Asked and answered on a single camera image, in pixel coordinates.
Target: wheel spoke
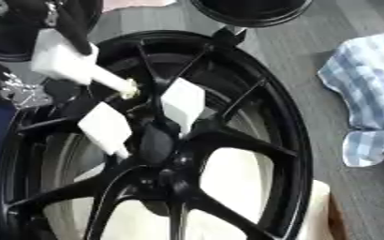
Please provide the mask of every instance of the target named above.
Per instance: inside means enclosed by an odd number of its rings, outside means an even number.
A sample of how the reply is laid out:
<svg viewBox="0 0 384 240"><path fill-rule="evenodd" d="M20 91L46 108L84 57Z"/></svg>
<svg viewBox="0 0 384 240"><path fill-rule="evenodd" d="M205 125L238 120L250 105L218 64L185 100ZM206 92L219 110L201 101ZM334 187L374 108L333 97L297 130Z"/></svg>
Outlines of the wheel spoke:
<svg viewBox="0 0 384 240"><path fill-rule="evenodd" d="M192 140L194 143L200 142L200 145L206 147L212 146L214 149L231 147L260 153L269 157L274 162L285 161L296 157L294 151L256 139L231 127L208 127L208 129L199 130L199 133L196 134Z"/></svg>
<svg viewBox="0 0 384 240"><path fill-rule="evenodd" d="M211 47L205 46L197 55L195 55L192 60L184 64L181 70L170 79L170 82L174 82L176 79L183 77L193 66L195 66L199 60L211 50Z"/></svg>
<svg viewBox="0 0 384 240"><path fill-rule="evenodd" d="M188 210L183 202L171 202L170 214L170 240L185 239L185 224Z"/></svg>
<svg viewBox="0 0 384 240"><path fill-rule="evenodd" d="M183 180L172 183L175 194L183 199L191 209L199 209L225 220L242 230L249 239L274 240L271 234L261 230L257 224L241 216L221 202L215 200L198 187L192 187Z"/></svg>
<svg viewBox="0 0 384 240"><path fill-rule="evenodd" d="M107 188L96 195L83 240L101 239L101 236L105 231L106 224L111 218L111 214L116 207L116 204L114 204L115 201L119 199L119 203L122 203L123 201L132 198L130 195L125 195L121 199L119 195L119 190L116 191L115 189L110 188Z"/></svg>
<svg viewBox="0 0 384 240"><path fill-rule="evenodd" d="M52 119L44 122L35 123L28 126L19 127L20 133L39 133L40 131L78 131L77 123L81 120L80 117L63 117Z"/></svg>
<svg viewBox="0 0 384 240"><path fill-rule="evenodd" d="M31 198L11 203L10 209L25 208L32 211L40 211L52 203L93 196L98 182L98 177L92 177L65 187L39 193Z"/></svg>
<svg viewBox="0 0 384 240"><path fill-rule="evenodd" d="M144 50L143 42L140 44L137 44L138 51L140 52L140 59L142 63L144 64L148 74L150 75L150 81L148 83L151 83L153 87L155 87L155 82L160 79L157 72L153 68L153 64L150 62L147 53Z"/></svg>
<svg viewBox="0 0 384 240"><path fill-rule="evenodd" d="M103 182L102 190L95 195L83 240L100 240L116 203L134 199L129 180L137 175L134 170L126 169L125 166L126 164L120 164L106 173L105 178L109 178Z"/></svg>
<svg viewBox="0 0 384 240"><path fill-rule="evenodd" d="M261 79L251 86L243 95L238 97L236 100L232 101L223 111L219 112L218 117L224 122L227 123L231 118L243 107L247 102L252 93L260 86L263 86L266 83L266 79Z"/></svg>

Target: rim lip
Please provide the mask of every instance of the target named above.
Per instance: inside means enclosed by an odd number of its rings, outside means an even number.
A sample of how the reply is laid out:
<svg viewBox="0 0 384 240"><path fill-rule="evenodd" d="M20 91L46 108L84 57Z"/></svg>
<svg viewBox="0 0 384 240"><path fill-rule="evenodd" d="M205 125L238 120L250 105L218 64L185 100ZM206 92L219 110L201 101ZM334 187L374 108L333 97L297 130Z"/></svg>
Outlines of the rim lip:
<svg viewBox="0 0 384 240"><path fill-rule="evenodd" d="M102 9L103 9L103 0L97 0L95 1L96 6L93 7L94 11L90 14L91 18L89 20L88 25L88 32L90 32L97 24L98 20L100 19L100 16L102 14ZM27 62L30 61L32 58L32 53L31 52L25 52L25 53L2 53L0 52L0 61L1 62L9 62L9 63L14 63L14 62Z"/></svg>
<svg viewBox="0 0 384 240"><path fill-rule="evenodd" d="M139 32L126 36L116 37L99 44L99 47L108 49L108 51L111 52L111 50L114 48L113 45L115 45L115 43L117 42L124 41L124 38L144 38L147 35L158 35L159 37L163 38L197 38L201 41L212 41L210 37L195 33L163 30ZM301 188L301 191L298 196L298 201L295 211L293 213L291 224L290 226L288 226L287 233L282 238L284 240L295 239L298 235L301 225L303 224L305 212L309 204L313 179L312 152L307 130L303 123L303 119L296 104L292 100L286 88L274 77L274 75L265 66L263 66L253 56L238 48L232 48L231 46L224 47L228 47L231 51L231 54L239 54L244 59L243 62L248 62L252 66L256 67L258 71L264 72L264 74L266 74L268 78L273 78L273 81L269 81L269 83L266 84L266 91L268 91L270 95L273 96L273 98L276 98L277 102L281 102L282 107L285 108L285 113L287 114L287 116L290 116L290 118L284 119L284 121L287 121L288 124L292 125L291 128L293 128L293 130L295 131L294 135L299 139L297 142L293 142L297 144L296 148L298 148L298 150L296 151L298 151L299 153L299 159L297 160L299 164L301 164L300 171L302 172L302 178L299 181L299 187ZM102 63L106 62L106 54L101 54L99 56L99 61L101 61ZM15 169L13 168L16 161L18 160L17 153L18 149L21 147L22 141L22 135L17 134L16 132L19 127L19 124L28 113L30 112L28 112L27 110L23 110L18 111L15 114L13 120L10 122L7 136L2 146L0 157L0 239L3 239L2 237L5 237L5 239L10 239L10 237L13 238L14 236L18 235L13 234L13 232L11 232L13 230L13 223L9 220L8 217L9 211L6 196L7 192L13 188L9 185L10 180L16 178L16 176L14 175Z"/></svg>
<svg viewBox="0 0 384 240"><path fill-rule="evenodd" d="M191 0L192 4L207 17L213 20L216 20L217 22L225 23L228 25L241 26L241 27L267 27L267 26L278 25L281 23L286 23L305 13L305 11L310 7L310 5L313 2L313 0L305 0L305 2L300 7L296 7L292 11L289 11L288 13L278 17L239 19L235 17L230 17L214 9L208 8L204 6L201 1L202 0Z"/></svg>

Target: black wheel rim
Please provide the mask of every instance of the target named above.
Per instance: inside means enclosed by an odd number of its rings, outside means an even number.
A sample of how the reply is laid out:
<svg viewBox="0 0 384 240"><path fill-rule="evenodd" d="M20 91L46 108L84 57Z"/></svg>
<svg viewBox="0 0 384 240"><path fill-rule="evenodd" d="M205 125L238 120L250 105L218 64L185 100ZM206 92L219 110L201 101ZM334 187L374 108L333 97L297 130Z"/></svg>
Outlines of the black wheel rim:
<svg viewBox="0 0 384 240"><path fill-rule="evenodd" d="M103 1L71 1L71 3L79 2L83 16L76 18L76 21L80 23L80 26L92 29L101 15ZM29 61L35 47L37 32L37 28L12 14L0 17L0 61Z"/></svg>
<svg viewBox="0 0 384 240"><path fill-rule="evenodd" d="M44 239L43 235L52 232L42 213L43 208L51 203L86 196L95 197L92 211L95 214L90 216L84 239L100 239L115 202L129 199L169 203L172 210L170 225L174 227L171 228L171 239L183 239L180 231L183 211L180 210L185 210L185 207L221 218L252 239L296 237L310 196L311 150L303 120L285 88L273 74L239 49L217 45L209 37L186 32L138 33L111 39L100 47L100 64L103 67L124 77L132 75L121 71L121 66L129 68L127 66L138 65L142 68L140 72L143 75L136 79L142 85L144 97L123 102L111 97L112 91L109 89L93 86L89 91L82 91L89 99L87 101L82 101L80 96L60 108L47 106L18 112L9 128L0 161L0 239ZM161 76L154 70L156 56L160 54L163 58L170 58L170 53L186 58L179 61L182 64L170 71L168 76ZM200 82L196 74L202 70L202 63L205 71L220 65L240 78L234 85L228 82ZM139 139L134 134L128 145L134 152L133 157L121 164L115 164L114 158L108 157L102 174L53 191L40 192L40 159L45 152L48 136L56 132L80 132L76 128L77 122L98 100L108 101L119 111L129 111L127 115L131 114L133 119L136 114L131 111L142 109L138 106L146 106L144 109L154 116L153 123L156 125L153 126L173 129L161 117L158 101L155 101L157 97L152 96L161 94L170 81L178 76L210 88L215 86L225 91L227 96L235 97L229 104L219 107L222 111L199 120L191 133L176 143L176 151L171 151L163 162L150 162L143 155L140 156L136 147ZM273 127L268 128L271 143L257 141L225 126L225 122L244 104L258 99L264 102L259 114L273 123ZM133 128L134 132L138 129L143 134L142 125ZM231 211L199 188L199 173L208 154L219 147L229 146L260 152L273 160L273 186L258 224ZM185 156L193 159L193 164L178 168L175 163ZM143 177L158 182L158 187L153 188L158 190L142 190L138 182Z"/></svg>

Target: white block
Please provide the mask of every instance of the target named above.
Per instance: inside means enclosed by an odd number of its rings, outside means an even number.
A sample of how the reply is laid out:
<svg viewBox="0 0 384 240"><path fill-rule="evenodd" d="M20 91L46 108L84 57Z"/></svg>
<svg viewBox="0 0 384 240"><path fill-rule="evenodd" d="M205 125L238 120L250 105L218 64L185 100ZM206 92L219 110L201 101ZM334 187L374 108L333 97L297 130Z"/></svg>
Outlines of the white block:
<svg viewBox="0 0 384 240"><path fill-rule="evenodd" d="M205 90L179 78L163 94L161 101L164 114L186 134L205 108Z"/></svg>
<svg viewBox="0 0 384 240"><path fill-rule="evenodd" d="M88 85L92 81L93 69L98 56L98 48L92 45L92 54L79 53L72 44L54 29L42 29L37 35L37 43L30 68L53 79L68 79Z"/></svg>
<svg viewBox="0 0 384 240"><path fill-rule="evenodd" d="M91 46L92 54L85 56L56 30L40 30L31 69L53 79L68 79L83 85L95 80L120 92L122 98L134 97L138 93L137 84L96 65L98 48Z"/></svg>
<svg viewBox="0 0 384 240"><path fill-rule="evenodd" d="M108 155L121 153L127 157L125 141L132 135L126 118L105 102L97 104L78 124L91 142Z"/></svg>

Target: black object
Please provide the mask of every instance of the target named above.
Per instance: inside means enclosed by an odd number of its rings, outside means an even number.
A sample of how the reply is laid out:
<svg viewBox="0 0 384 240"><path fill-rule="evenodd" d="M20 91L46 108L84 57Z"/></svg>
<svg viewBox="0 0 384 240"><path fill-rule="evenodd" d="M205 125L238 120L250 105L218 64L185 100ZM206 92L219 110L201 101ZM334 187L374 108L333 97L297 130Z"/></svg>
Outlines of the black object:
<svg viewBox="0 0 384 240"><path fill-rule="evenodd" d="M101 66L122 77L132 77L140 85L140 95L128 101L113 97L114 92L104 86L91 87L95 99L126 114L134 131L127 142L132 156L120 163L115 157L105 157L105 169L99 175L42 189L42 166L63 158L66 163L60 166L67 166L73 158L66 156L74 152L66 150L63 141L53 143L49 139L79 133L77 123L83 114L67 117L56 106L19 111L9 128L0 161L0 239L53 239L42 210L52 203L80 197L95 198L85 240L100 239L115 203L130 199L164 203L170 216L170 239L183 239L184 220L193 209L229 222L249 239L296 238L311 191L310 143L295 103L265 66L231 45L186 32L138 33L108 40L99 47ZM161 93L155 87L156 79L169 83L178 77L208 90L206 106L215 113L201 118L182 139L160 129L174 145L159 155L163 160L150 164L143 158L148 154L140 154L141 136L150 121L165 118L158 109ZM244 106L249 105L263 118L270 142L228 127L229 120L239 110L246 113ZM258 224L199 188L208 156L221 147L261 153L274 164L271 195Z"/></svg>
<svg viewBox="0 0 384 240"><path fill-rule="evenodd" d="M266 27L300 16L312 0L191 0L199 11L222 23Z"/></svg>
<svg viewBox="0 0 384 240"><path fill-rule="evenodd" d="M8 0L10 11L0 16L0 61L29 61L39 28L46 27L47 9L43 0ZM81 52L91 49L86 41L89 29L102 11L102 0L70 0L58 8L56 29Z"/></svg>

